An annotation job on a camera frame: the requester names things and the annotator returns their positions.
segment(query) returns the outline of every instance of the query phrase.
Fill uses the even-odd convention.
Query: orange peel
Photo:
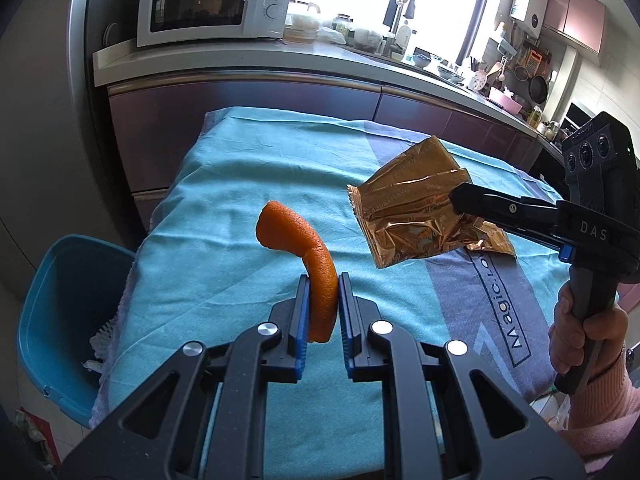
[[[309,341],[326,343],[338,313],[338,275],[329,249],[298,213],[269,201],[255,225],[255,237],[268,249],[302,258],[310,280]]]

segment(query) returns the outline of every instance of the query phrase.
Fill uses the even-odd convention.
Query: crumpled gold packaging
[[[515,256],[504,231],[457,214],[449,192],[471,182],[436,137],[396,156],[364,184],[347,186],[354,215],[379,269],[467,246]]]

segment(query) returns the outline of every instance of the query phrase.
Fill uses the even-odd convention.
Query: faucet
[[[395,36],[398,33],[398,28],[400,27],[402,11],[405,10],[404,17],[408,20],[412,20],[415,15],[415,0],[396,0],[396,5],[398,8],[396,9],[396,15],[394,16],[394,22],[391,25],[390,31],[394,36],[386,39],[385,49],[382,53],[385,57],[391,57],[391,52],[399,53],[399,47],[396,45]]]

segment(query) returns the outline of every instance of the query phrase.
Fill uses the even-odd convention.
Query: pink sweater
[[[631,385],[624,354],[571,398],[569,429],[559,433],[584,459],[587,473],[607,463],[640,415],[640,389]]]

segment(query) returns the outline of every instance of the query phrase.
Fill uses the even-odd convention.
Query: microwave
[[[289,0],[140,0],[138,46],[213,38],[281,38]]]

